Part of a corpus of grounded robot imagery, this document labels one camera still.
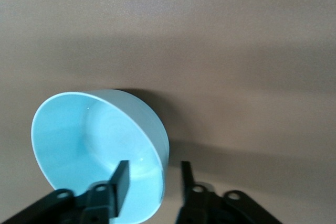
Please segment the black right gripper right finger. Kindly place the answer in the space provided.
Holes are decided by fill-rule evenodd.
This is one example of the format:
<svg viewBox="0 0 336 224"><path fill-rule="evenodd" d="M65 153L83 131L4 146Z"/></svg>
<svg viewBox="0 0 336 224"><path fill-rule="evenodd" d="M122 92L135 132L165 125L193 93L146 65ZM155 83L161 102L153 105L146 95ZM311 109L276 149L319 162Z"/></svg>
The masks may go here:
<svg viewBox="0 0 336 224"><path fill-rule="evenodd" d="M194 180L191 163L181 162L183 205L175 224L283 224L240 190L222 196Z"/></svg>

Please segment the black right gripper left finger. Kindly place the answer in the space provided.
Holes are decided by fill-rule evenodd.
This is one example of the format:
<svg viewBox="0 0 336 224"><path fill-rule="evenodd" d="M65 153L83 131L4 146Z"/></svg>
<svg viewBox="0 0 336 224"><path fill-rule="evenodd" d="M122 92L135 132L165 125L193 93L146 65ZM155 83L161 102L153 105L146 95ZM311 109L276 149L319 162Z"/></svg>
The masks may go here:
<svg viewBox="0 0 336 224"><path fill-rule="evenodd" d="M75 196L57 189L1 224L110 224L119 216L130 185L129 161L120 161L111 178Z"/></svg>

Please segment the light blue bowl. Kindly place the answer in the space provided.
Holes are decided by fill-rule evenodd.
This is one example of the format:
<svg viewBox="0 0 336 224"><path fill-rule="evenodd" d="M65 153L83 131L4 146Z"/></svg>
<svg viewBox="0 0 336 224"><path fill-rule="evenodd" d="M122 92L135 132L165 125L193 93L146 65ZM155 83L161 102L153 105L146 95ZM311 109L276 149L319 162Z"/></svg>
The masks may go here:
<svg viewBox="0 0 336 224"><path fill-rule="evenodd" d="M140 224L160 208L169 139L157 114L136 96L113 89L60 93L38 108L31 126L37 163L54 189L81 195L128 161L129 190L110 224Z"/></svg>

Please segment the brown table cover sheet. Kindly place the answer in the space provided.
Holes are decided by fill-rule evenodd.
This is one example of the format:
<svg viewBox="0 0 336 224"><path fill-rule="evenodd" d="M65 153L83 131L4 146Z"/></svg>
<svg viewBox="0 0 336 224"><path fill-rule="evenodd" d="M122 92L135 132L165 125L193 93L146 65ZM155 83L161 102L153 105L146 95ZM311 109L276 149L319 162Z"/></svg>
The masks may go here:
<svg viewBox="0 0 336 224"><path fill-rule="evenodd" d="M50 96L120 89L169 135L172 224L180 161L284 224L336 224L336 0L0 0L0 222L51 191L31 147Z"/></svg>

